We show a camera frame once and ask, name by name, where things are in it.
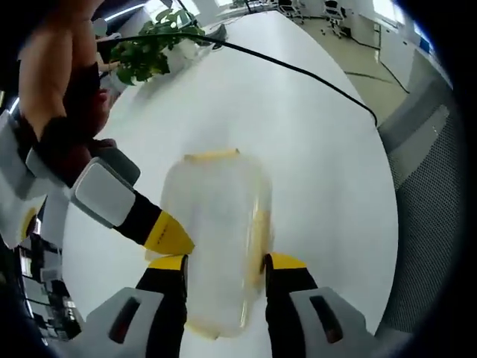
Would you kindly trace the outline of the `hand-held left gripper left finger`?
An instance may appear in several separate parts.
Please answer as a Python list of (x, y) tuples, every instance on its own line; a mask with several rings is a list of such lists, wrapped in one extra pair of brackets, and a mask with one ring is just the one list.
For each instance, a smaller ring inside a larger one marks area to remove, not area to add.
[(136, 287), (93, 310), (84, 328), (85, 357), (179, 357), (186, 323), (188, 256), (153, 260)]

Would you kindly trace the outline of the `person's right hand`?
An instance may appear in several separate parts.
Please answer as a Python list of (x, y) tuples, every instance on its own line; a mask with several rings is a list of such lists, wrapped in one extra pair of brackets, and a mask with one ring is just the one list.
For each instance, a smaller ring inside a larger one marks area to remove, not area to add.
[(96, 139), (109, 117), (109, 93), (100, 89), (73, 117), (57, 117), (45, 126), (35, 151), (52, 173), (73, 186), (90, 160), (114, 139)]

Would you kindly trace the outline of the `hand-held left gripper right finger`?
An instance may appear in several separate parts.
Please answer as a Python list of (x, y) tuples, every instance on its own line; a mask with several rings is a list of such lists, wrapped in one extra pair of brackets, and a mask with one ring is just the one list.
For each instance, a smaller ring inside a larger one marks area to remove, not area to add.
[(273, 357), (370, 357), (364, 316), (329, 287), (319, 287), (292, 256), (264, 256), (265, 319)]

